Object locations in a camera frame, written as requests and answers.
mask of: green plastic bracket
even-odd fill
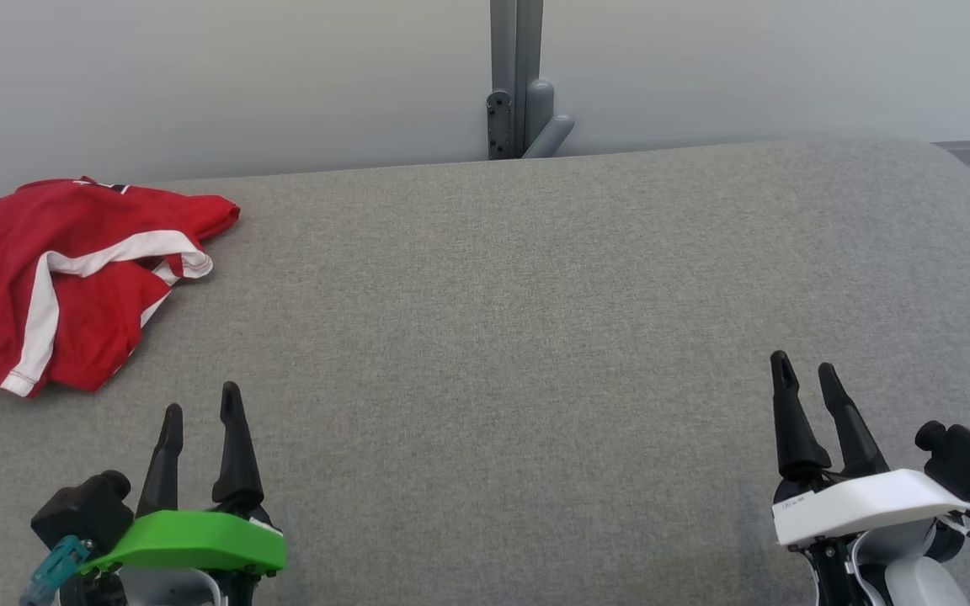
[[[116,564],[264,575],[286,568],[286,541],[282,534],[230,513],[155,511],[138,518],[115,551],[86,561],[81,574],[93,568],[106,572]]]

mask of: teal connector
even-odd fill
[[[77,569],[91,555],[88,547],[73,534],[58,541],[55,549],[51,549],[51,553],[32,572],[28,587],[24,588],[24,593],[17,601],[19,606],[50,606],[62,583],[77,574]]]

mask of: white panel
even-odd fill
[[[484,0],[0,0],[0,196],[484,160]]]
[[[970,139],[970,0],[546,0],[542,38],[562,154]]]

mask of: gray fabric surface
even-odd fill
[[[242,221],[97,395],[0,391],[0,605],[31,514],[139,488],[185,411],[208,505],[223,380],[290,569],[257,603],[809,603],[774,545],[769,356],[839,465],[830,360],[890,465],[970,425],[970,172],[901,141],[711,146],[173,183]],[[136,503],[136,493],[131,495]],[[970,597],[970,545],[950,564]]]

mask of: red and white clothing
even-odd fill
[[[238,207],[215,195],[39,181],[0,199],[0,387],[96,391],[178,279],[212,269],[201,239]]]

